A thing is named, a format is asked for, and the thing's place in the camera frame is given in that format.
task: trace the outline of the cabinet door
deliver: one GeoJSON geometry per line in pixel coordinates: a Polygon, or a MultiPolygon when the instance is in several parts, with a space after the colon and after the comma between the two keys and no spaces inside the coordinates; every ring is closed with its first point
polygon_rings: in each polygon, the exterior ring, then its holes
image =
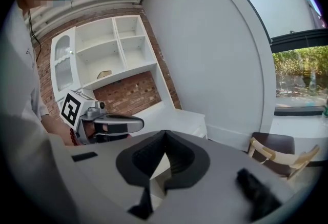
{"type": "Polygon", "coordinates": [[[65,97],[67,90],[78,90],[81,84],[77,74],[75,56],[75,29],[73,27],[52,40],[51,44],[51,83],[58,101],[65,97]]]}

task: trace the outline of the person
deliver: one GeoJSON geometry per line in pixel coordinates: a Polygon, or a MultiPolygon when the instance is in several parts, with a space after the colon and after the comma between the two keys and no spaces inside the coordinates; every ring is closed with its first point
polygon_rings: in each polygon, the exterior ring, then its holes
{"type": "MultiPolygon", "coordinates": [[[[9,58],[16,63],[12,65],[9,64],[11,60],[6,61],[7,69],[5,72],[8,74],[7,97],[2,99],[1,108],[2,112],[6,114],[35,122],[40,131],[46,130],[48,133],[59,135],[65,145],[71,146],[74,143],[71,139],[70,127],[51,117],[41,99],[40,81],[35,61],[36,55],[24,21],[24,15],[28,10],[45,5],[50,1],[53,0],[16,0],[7,15],[2,38],[7,43],[5,47],[11,50],[7,52],[6,56],[9,57],[13,54],[9,58]]],[[[87,136],[93,135],[93,123],[86,124],[85,128],[87,136]]]]}

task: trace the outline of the red brick wall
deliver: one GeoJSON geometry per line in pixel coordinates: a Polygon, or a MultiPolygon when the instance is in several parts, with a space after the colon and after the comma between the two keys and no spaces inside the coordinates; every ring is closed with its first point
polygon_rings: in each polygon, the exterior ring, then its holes
{"type": "MultiPolygon", "coordinates": [[[[79,17],[59,26],[58,28],[52,30],[40,39],[42,51],[37,61],[37,67],[40,76],[41,97],[46,106],[48,107],[51,116],[56,119],[59,119],[59,109],[57,103],[54,100],[50,77],[50,50],[51,40],[53,39],[53,37],[59,35],[63,31],[72,28],[73,26],[80,26],[102,18],[132,14],[139,14],[141,16],[141,19],[149,36],[149,40],[152,44],[156,58],[169,88],[173,103],[176,108],[181,109],[179,98],[175,91],[169,70],[163,59],[157,40],[149,24],[149,21],[147,20],[145,12],[143,9],[132,8],[108,10],[105,12],[79,17]]],[[[38,54],[39,46],[36,47],[35,51],[36,54],[38,54]]],[[[133,77],[128,77],[121,81],[104,86],[95,90],[94,94],[96,99],[105,102],[106,109],[109,112],[129,115],[133,115],[160,102],[160,97],[157,92],[155,82],[149,72],[139,74],[133,77]]]]}

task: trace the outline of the chair backrest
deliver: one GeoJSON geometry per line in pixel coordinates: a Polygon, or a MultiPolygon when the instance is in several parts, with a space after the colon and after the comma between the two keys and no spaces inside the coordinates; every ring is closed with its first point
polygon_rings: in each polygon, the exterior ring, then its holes
{"type": "Polygon", "coordinates": [[[319,151],[319,146],[316,145],[312,148],[311,151],[309,151],[307,153],[304,152],[300,155],[293,155],[293,154],[285,154],[285,153],[277,152],[270,148],[267,148],[253,137],[251,138],[250,143],[251,143],[251,148],[253,147],[253,151],[250,150],[250,152],[249,152],[250,156],[253,155],[254,150],[257,150],[259,153],[261,153],[267,159],[269,159],[275,163],[279,163],[282,165],[288,165],[291,168],[300,168],[304,164],[309,163],[311,161],[311,159],[319,151]]]}

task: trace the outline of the white shirt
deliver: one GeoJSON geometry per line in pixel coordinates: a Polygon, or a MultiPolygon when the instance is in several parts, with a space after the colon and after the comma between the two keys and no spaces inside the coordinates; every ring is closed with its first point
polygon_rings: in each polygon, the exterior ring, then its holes
{"type": "Polygon", "coordinates": [[[4,21],[0,43],[1,112],[31,120],[44,130],[41,117],[49,112],[41,99],[35,53],[16,1],[4,21]]]}

